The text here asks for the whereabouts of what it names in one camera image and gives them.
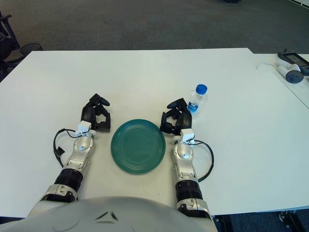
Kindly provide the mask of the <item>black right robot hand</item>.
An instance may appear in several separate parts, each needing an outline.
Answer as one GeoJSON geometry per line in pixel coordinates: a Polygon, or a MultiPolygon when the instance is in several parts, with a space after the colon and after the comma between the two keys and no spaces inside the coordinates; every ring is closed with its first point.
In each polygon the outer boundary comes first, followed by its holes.
{"type": "Polygon", "coordinates": [[[180,135],[182,129],[192,128],[192,115],[187,109],[187,103],[183,98],[175,100],[167,105],[169,111],[163,112],[160,131],[168,134],[180,135]],[[167,122],[167,118],[176,120],[175,125],[167,122]]]}

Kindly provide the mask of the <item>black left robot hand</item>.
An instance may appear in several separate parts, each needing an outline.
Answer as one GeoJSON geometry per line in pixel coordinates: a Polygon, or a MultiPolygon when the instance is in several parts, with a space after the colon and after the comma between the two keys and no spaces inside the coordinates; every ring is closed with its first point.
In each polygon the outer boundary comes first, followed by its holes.
{"type": "Polygon", "coordinates": [[[110,132],[111,115],[104,106],[110,106],[110,103],[97,93],[94,94],[82,109],[81,121],[90,123],[91,130],[110,132]],[[97,122],[97,116],[100,115],[105,116],[105,121],[97,122]]]}

